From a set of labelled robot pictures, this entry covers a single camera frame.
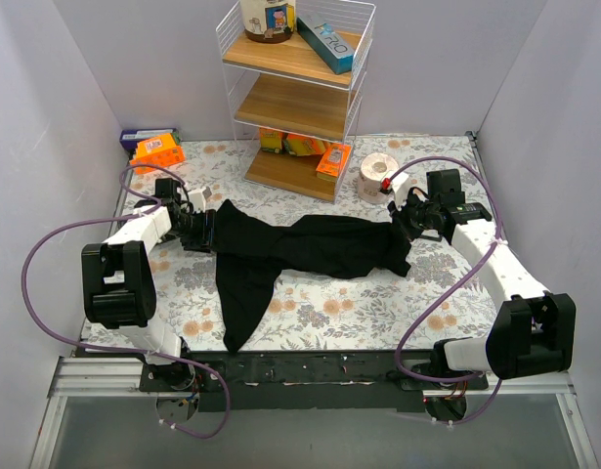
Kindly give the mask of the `white wire wooden shelf rack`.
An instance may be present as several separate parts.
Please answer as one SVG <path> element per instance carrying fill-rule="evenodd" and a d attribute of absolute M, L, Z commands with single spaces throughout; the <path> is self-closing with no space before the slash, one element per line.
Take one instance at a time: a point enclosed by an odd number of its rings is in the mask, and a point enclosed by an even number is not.
<path fill-rule="evenodd" d="M 239 1 L 216 27 L 234 138 L 245 140 L 245 178 L 332 202 L 343 180 L 317 177 L 319 157 L 261 151 L 259 128 L 353 145 L 363 102 L 376 7 L 362 1 L 296 1 L 297 17 L 315 13 L 355 49 L 352 70 L 335 74 L 297 33 L 261 43 L 244 32 Z"/>

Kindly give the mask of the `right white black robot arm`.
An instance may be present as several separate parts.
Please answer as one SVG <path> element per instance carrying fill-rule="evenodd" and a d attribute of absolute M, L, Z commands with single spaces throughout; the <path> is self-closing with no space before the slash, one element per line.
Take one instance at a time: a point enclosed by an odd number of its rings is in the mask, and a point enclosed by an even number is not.
<path fill-rule="evenodd" d="M 489 332 L 435 344 L 427 380 L 441 388 L 491 372 L 513 379 L 567 370 L 573 358 L 577 307 L 566 293 L 552 293 L 520 263 L 480 203 L 453 206 L 420 200 L 391 202 L 388 211 L 408 239 L 431 230 L 443 237 L 471 267 L 496 308 Z"/>

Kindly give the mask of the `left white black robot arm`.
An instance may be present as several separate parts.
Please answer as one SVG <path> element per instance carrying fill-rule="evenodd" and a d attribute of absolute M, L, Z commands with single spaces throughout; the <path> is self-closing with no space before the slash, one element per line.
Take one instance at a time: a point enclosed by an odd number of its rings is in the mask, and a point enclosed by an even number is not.
<path fill-rule="evenodd" d="M 84 310 L 89 322 L 125 336 L 145 361 L 161 366 L 161 378 L 176 391 L 194 382 L 193 364 L 179 357 L 182 339 L 156 314 L 156 289 L 149 262 L 152 249 L 166 235 L 188 248 L 208 252 L 216 211 L 194 211 L 170 202 L 144 205 L 102 243 L 81 252 Z"/>

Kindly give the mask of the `black floral print t-shirt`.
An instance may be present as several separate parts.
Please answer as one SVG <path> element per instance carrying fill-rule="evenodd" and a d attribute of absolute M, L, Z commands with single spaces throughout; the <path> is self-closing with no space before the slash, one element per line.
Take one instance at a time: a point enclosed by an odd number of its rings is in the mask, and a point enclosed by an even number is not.
<path fill-rule="evenodd" d="M 226 200 L 213 232 L 216 286 L 234 354 L 256 330 L 284 270 L 351 279 L 374 269 L 405 277 L 410 241 L 389 222 L 336 215 L 305 215 L 291 226 L 271 226 Z"/>

